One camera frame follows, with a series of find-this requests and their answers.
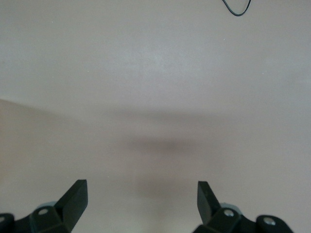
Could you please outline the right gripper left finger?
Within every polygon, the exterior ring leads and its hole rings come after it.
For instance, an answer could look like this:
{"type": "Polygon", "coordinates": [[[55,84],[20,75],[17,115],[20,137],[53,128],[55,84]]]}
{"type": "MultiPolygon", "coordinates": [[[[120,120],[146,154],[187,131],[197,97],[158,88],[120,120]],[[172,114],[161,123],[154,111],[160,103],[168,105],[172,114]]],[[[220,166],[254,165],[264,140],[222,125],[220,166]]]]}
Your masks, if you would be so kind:
{"type": "Polygon", "coordinates": [[[77,180],[57,201],[41,205],[24,218],[1,213],[2,233],[70,233],[88,204],[87,180],[77,180]]]}

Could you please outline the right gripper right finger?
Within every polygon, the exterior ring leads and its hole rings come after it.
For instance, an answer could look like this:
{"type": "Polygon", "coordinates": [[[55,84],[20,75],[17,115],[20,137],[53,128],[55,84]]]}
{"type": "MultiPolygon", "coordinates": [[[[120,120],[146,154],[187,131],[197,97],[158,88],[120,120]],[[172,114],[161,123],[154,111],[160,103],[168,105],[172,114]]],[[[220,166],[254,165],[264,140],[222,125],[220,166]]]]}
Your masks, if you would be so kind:
{"type": "Polygon", "coordinates": [[[197,207],[202,220],[198,233],[292,232],[287,223],[276,216],[260,215],[251,221],[236,206],[220,204],[208,182],[198,182],[197,207]]]}

